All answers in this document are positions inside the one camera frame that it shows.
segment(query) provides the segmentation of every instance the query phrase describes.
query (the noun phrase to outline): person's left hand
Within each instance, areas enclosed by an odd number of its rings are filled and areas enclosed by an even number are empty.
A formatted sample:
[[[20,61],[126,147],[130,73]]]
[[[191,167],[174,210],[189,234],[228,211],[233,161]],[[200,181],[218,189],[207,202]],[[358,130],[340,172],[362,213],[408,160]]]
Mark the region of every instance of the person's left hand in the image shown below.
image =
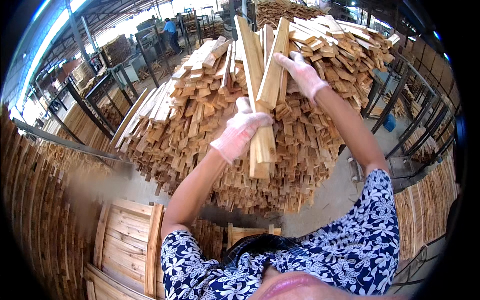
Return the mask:
[[[238,98],[236,104],[238,113],[227,121],[222,135],[210,143],[229,164],[240,157],[259,127],[273,124],[272,117],[267,113],[252,112],[247,97]]]

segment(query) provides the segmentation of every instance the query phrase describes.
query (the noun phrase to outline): lips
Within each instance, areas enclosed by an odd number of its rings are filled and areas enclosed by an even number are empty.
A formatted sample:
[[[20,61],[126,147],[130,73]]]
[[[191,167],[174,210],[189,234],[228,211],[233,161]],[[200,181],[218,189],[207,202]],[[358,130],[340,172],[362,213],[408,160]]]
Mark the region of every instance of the lips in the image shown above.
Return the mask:
[[[268,300],[299,287],[318,285],[322,281],[305,273],[283,278],[269,287],[259,300]]]

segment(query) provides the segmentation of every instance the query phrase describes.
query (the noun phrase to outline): glove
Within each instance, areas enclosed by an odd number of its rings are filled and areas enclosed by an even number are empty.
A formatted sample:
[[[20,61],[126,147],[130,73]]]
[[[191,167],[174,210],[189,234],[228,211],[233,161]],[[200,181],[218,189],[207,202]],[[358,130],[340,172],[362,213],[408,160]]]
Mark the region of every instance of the glove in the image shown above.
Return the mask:
[[[293,80],[297,83],[297,90],[291,87],[288,87],[287,90],[289,92],[300,92],[313,104],[316,104],[314,100],[315,95],[320,89],[329,86],[328,83],[318,77],[317,71],[304,62],[303,56],[298,52],[290,51],[290,57],[293,60],[280,53],[274,53],[273,57],[279,65],[288,70]]]
[[[273,124],[269,114],[252,112],[247,97],[238,98],[236,104],[238,113],[227,121],[227,128],[222,135],[210,143],[229,164],[245,152],[248,142],[259,127]]]

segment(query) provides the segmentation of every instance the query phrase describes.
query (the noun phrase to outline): navy blue floral shirt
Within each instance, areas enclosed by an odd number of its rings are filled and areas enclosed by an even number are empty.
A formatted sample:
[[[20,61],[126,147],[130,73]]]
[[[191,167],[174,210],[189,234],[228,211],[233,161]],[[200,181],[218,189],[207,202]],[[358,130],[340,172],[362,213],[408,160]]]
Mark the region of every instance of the navy blue floral shirt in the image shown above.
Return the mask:
[[[297,251],[246,252],[234,267],[227,267],[206,260],[191,233],[176,230],[162,244],[166,299],[247,299],[261,285],[262,271],[269,264],[281,273],[307,272],[351,293],[384,294],[398,264],[398,221],[390,177],[383,170],[372,171],[345,216],[289,241]]]

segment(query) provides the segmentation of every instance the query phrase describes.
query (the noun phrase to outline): dark pants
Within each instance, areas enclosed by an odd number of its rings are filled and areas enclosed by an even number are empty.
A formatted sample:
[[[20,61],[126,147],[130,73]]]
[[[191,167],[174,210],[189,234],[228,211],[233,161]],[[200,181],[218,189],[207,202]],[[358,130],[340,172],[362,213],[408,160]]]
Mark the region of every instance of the dark pants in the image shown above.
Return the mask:
[[[176,31],[170,36],[170,46],[172,47],[173,51],[175,51],[175,53],[180,53],[179,33]]]

